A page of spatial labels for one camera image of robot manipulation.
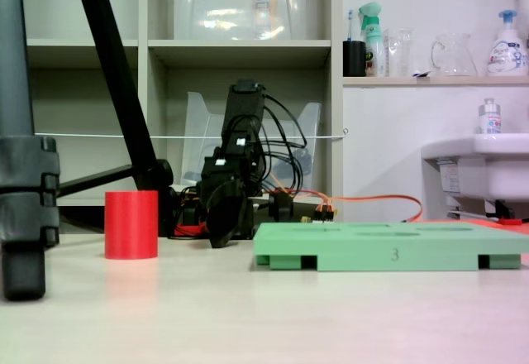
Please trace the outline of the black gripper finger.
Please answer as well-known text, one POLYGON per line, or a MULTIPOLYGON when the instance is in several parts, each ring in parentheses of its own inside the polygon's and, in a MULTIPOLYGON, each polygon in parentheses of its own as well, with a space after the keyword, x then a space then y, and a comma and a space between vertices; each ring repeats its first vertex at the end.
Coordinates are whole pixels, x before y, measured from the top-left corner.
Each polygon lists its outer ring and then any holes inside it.
POLYGON ((234 237, 249 237, 249 200, 241 180, 216 187, 207 200, 207 230, 212 248, 223 248, 234 237))

